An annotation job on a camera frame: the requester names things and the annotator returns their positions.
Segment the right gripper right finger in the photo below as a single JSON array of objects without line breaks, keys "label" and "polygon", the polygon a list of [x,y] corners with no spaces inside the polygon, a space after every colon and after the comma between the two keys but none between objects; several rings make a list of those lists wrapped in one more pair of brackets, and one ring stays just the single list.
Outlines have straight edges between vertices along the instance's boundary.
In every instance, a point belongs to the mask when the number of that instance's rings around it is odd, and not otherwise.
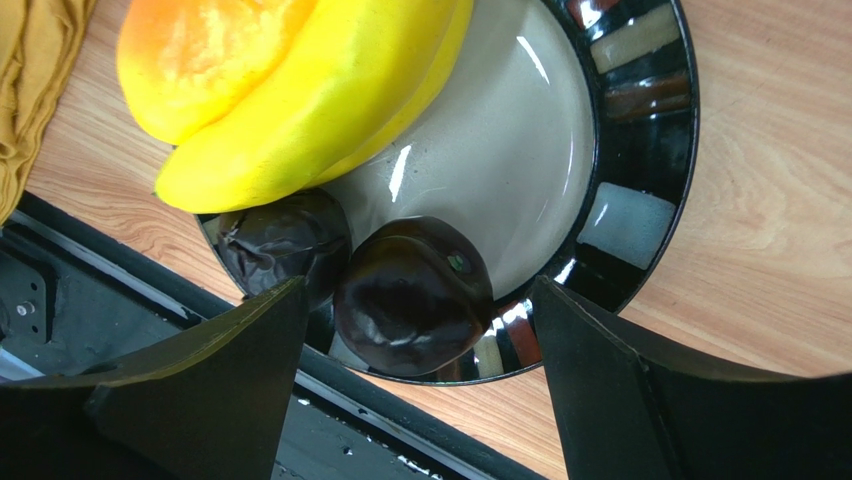
[{"label": "right gripper right finger", "polygon": [[534,326],[573,479],[847,479],[851,377],[696,350],[540,277]]}]

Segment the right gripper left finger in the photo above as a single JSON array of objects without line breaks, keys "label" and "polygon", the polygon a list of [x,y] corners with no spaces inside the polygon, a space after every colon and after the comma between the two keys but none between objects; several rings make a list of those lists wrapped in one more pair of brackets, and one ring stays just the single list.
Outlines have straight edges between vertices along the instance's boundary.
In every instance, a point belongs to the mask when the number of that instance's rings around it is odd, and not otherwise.
[{"label": "right gripper left finger", "polygon": [[5,479],[268,479],[306,334],[301,278],[73,376],[1,388]]}]

